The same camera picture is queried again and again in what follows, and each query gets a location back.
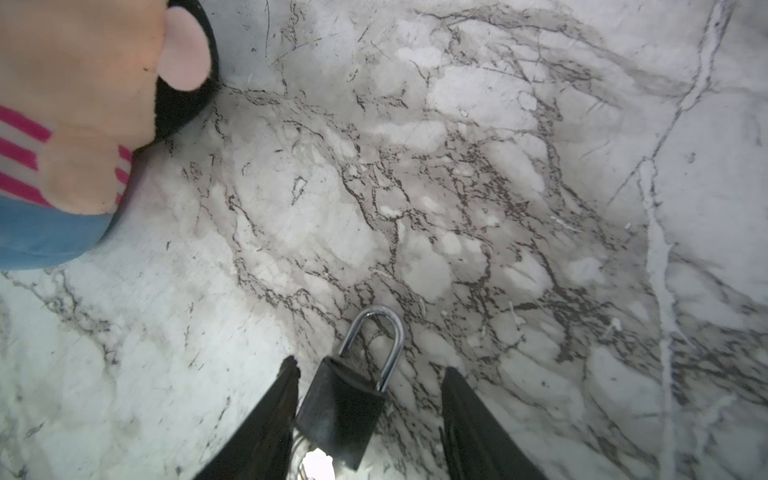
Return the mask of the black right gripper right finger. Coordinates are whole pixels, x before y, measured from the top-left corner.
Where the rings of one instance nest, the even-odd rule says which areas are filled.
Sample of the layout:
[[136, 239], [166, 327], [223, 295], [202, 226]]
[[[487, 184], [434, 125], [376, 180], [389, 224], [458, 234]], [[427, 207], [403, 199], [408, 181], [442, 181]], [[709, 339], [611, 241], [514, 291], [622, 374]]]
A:
[[545, 479], [454, 367], [446, 369], [441, 399], [451, 479]]

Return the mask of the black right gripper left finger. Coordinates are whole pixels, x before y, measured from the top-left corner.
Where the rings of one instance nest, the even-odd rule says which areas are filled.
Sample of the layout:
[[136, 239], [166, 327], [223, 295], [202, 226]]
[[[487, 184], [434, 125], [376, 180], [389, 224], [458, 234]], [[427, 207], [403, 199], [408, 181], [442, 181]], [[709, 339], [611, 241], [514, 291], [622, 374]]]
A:
[[286, 357], [262, 399], [195, 478], [286, 479], [293, 448], [292, 423], [298, 404], [299, 378], [296, 359]]

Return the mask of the black padlock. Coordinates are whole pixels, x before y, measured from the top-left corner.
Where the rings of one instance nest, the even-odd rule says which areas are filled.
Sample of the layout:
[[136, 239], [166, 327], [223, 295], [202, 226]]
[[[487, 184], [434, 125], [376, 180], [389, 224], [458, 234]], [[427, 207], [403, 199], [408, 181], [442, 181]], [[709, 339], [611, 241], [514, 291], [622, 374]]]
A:
[[[390, 323], [394, 341], [379, 377], [371, 379], [345, 365], [343, 356], [363, 323], [374, 317]], [[384, 411], [386, 389], [404, 345], [404, 323], [392, 309], [373, 305], [356, 316], [338, 353], [320, 363], [294, 421], [310, 445], [299, 463], [299, 479], [333, 479], [335, 463], [352, 471], [359, 468]]]

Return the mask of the plush doll toy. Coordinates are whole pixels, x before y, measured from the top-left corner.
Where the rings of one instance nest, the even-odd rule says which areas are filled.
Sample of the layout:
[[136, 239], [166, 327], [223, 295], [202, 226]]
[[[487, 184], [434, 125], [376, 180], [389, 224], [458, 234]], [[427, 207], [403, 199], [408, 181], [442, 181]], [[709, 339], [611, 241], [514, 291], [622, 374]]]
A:
[[218, 77], [197, 1], [3, 2], [2, 268], [48, 268], [93, 248], [134, 154], [198, 116]]

